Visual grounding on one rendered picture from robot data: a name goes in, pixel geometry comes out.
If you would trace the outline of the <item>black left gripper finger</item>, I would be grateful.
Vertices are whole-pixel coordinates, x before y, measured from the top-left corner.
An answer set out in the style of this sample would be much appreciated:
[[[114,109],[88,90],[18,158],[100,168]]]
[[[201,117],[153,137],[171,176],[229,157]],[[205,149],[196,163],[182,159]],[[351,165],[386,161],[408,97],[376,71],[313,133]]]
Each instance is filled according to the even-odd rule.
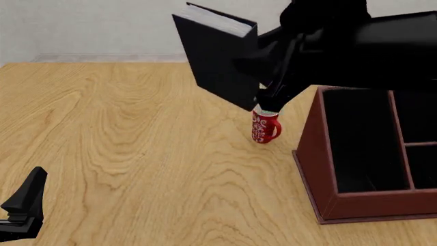
[[[34,167],[22,185],[0,207],[8,212],[3,223],[24,223],[29,218],[44,220],[42,198],[47,172]]]

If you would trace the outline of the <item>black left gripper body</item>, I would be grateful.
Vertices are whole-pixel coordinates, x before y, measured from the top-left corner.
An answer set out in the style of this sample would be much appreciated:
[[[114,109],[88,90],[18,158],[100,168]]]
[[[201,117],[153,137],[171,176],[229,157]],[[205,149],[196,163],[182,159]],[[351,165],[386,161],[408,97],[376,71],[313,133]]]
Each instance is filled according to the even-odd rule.
[[[43,223],[29,217],[25,221],[0,220],[0,241],[36,238]]]

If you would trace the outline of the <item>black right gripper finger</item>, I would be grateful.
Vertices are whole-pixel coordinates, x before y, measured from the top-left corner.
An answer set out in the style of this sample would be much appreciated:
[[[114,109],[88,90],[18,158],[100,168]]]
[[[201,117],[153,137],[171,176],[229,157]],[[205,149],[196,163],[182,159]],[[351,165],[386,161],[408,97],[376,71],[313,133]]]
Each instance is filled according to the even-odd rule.
[[[277,73],[277,62],[262,57],[241,57],[232,60],[239,73],[257,79],[262,85],[270,85]]]
[[[285,53],[291,39],[289,29],[277,27],[258,36],[258,49],[261,53]]]

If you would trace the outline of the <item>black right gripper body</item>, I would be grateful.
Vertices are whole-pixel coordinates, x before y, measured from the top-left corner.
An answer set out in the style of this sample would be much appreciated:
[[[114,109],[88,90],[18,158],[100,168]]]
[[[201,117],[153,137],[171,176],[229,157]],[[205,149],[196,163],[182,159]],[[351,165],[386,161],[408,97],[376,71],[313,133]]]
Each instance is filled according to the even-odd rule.
[[[301,33],[288,42],[277,75],[266,89],[257,94],[257,104],[262,110],[280,112],[289,101],[303,91],[301,85],[293,85],[293,67],[296,59],[300,57],[300,47],[304,39],[305,34]]]

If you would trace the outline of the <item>black book with white pages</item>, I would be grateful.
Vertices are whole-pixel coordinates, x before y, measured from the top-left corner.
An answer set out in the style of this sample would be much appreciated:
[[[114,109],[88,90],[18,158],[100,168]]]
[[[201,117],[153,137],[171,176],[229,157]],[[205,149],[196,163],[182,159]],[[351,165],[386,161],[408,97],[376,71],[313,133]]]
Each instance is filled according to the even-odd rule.
[[[196,84],[247,111],[253,110],[259,81],[237,71],[233,60],[257,48],[257,23],[187,3],[173,21]]]

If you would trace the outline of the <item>red-brown desk caddy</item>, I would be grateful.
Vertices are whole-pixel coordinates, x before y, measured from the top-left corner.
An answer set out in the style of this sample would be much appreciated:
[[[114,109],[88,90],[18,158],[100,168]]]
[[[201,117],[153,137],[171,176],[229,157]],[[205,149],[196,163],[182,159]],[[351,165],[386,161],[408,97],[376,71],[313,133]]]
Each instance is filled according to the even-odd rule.
[[[437,218],[437,92],[319,87],[293,155],[322,224]]]

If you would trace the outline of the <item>red mug with white pattern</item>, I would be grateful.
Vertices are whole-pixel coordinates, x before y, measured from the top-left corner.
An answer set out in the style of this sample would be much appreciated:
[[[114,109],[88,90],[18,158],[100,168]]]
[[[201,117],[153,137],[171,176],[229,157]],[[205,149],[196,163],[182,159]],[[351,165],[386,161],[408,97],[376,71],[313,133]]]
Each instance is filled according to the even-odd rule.
[[[279,114],[263,110],[252,110],[253,141],[266,144],[280,136],[282,125],[279,122]]]

